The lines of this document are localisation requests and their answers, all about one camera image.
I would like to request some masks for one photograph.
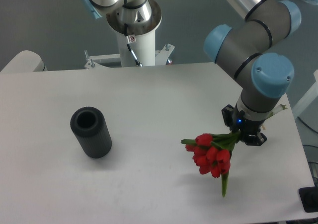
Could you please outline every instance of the cylinder opening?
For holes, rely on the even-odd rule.
[[[81,128],[88,129],[95,124],[96,120],[97,117],[94,113],[90,111],[84,111],[79,114],[77,124]]]

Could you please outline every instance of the tulip bouquet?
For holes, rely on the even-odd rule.
[[[286,109],[286,105],[280,104],[272,110],[267,119]],[[202,134],[195,140],[181,141],[182,144],[185,144],[187,151],[194,152],[192,159],[199,167],[200,174],[211,173],[214,178],[221,177],[223,197],[227,191],[232,151],[241,137],[242,132],[237,131],[219,135]]]

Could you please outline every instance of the black cylinder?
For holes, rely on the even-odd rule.
[[[83,107],[71,118],[71,129],[91,158],[101,158],[111,149],[112,141],[103,114],[94,107]]]

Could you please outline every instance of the light blue cap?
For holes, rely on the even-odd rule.
[[[219,25],[212,30],[205,39],[203,50],[214,63],[217,59],[220,47],[231,29],[232,28],[226,24]]]
[[[263,54],[255,60],[251,77],[256,89],[264,96],[280,98],[294,78],[294,67],[284,56]]]
[[[289,10],[290,18],[291,18],[291,28],[290,28],[289,35],[291,35],[292,33],[294,33],[295,30],[299,28],[302,22],[302,14],[295,3],[289,0],[282,0],[280,1],[280,3],[283,3]]]
[[[94,19],[102,18],[102,16],[98,13],[98,11],[95,9],[95,7],[90,3],[89,0],[82,0],[86,9],[89,11],[89,13],[93,16]]]

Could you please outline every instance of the flower petal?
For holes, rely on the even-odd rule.
[[[203,174],[207,174],[208,172],[210,172],[210,167],[209,166],[201,166],[199,169],[199,172],[203,175]]]
[[[195,146],[194,145],[185,145],[185,149],[187,151],[193,152],[194,151]]]
[[[209,165],[205,155],[198,157],[196,159],[195,163],[197,166],[208,166]]]
[[[207,156],[207,160],[209,163],[213,163],[216,159],[217,159],[217,153],[219,152],[219,150],[217,148],[215,148],[214,146],[212,146],[211,148],[209,148],[206,156]]]
[[[194,149],[194,154],[197,155],[197,156],[202,156],[202,155],[206,155],[207,153],[207,150],[205,149],[201,149],[200,147],[196,146]]]
[[[213,141],[213,136],[211,134],[202,134],[195,138],[195,143],[199,146],[211,146],[211,142]]]
[[[226,163],[230,161],[231,155],[227,149],[220,150],[217,153],[217,162],[218,163]]]
[[[226,174],[230,170],[231,163],[230,163],[230,161],[228,161],[226,163],[218,163],[218,167],[219,167],[221,174]]]
[[[221,176],[221,172],[220,172],[218,166],[214,166],[214,167],[210,166],[210,172],[214,178],[218,178]]]

